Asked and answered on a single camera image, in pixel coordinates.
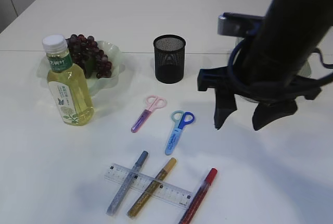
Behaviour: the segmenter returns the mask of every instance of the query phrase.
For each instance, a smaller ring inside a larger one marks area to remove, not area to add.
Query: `cable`
[[[227,71],[228,71],[228,76],[231,80],[231,82],[241,91],[248,93],[250,95],[254,95],[257,99],[262,98],[262,96],[257,96],[253,91],[251,91],[250,87],[242,83],[234,74],[233,71],[233,65],[235,58],[239,51],[243,48],[243,46],[246,43],[246,39],[242,40],[237,46],[233,49],[232,53],[230,54],[230,58],[228,61],[228,66],[227,66]],[[319,48],[316,48],[314,53],[319,54],[319,59],[322,63],[322,65],[327,68],[327,69],[333,69],[333,64],[326,64],[324,63],[323,59],[323,54]],[[318,87],[325,86],[329,83],[333,82],[333,73],[324,76],[318,80],[314,80],[311,83],[307,83],[306,85],[297,85],[297,86],[289,86],[286,87],[283,91],[281,91],[282,94],[295,94],[295,93],[300,93],[300,92],[305,92],[313,89],[318,89]]]
[[[326,69],[333,69],[333,64],[326,64],[326,63],[324,63],[323,53],[322,53],[322,51],[319,48],[315,48],[314,51],[313,51],[313,53],[319,54],[319,59],[320,59],[320,61],[321,61],[321,63],[322,63],[322,65],[323,65],[324,68],[326,68]]]

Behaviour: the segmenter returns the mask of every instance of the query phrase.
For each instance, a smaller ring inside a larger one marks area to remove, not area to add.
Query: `bunch of grapes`
[[[79,65],[86,78],[90,78],[93,71],[97,72],[97,78],[110,78],[112,63],[98,44],[93,36],[87,38],[80,35],[71,35],[66,39],[69,52],[75,64]]]

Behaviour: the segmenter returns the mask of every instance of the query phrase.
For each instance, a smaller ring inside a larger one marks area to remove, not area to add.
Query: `pink scissors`
[[[145,123],[148,117],[158,108],[164,108],[167,105],[167,101],[163,97],[157,95],[150,95],[146,98],[147,107],[139,116],[138,120],[134,123],[131,128],[132,133],[136,133],[141,126]]]

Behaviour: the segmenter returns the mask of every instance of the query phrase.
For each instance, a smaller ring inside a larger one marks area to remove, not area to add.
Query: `yellow liquid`
[[[64,58],[68,54],[69,50],[66,50],[55,55],[47,54],[47,57]],[[74,126],[87,124],[94,114],[94,108],[83,70],[76,64],[73,64],[72,67],[62,72],[54,72],[50,70],[47,75],[47,82],[61,82],[67,85],[71,91],[79,123],[65,123]]]

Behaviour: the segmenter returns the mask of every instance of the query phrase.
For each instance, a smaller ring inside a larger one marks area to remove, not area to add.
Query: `ruler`
[[[157,180],[142,173],[134,172],[129,168],[118,164],[112,164],[104,177],[109,181],[113,181],[121,185],[129,173],[133,173],[135,175],[131,189],[144,192],[152,181],[156,181],[160,183],[160,186],[152,194],[153,197],[183,209],[188,208],[192,199],[192,192],[178,188],[174,185]]]

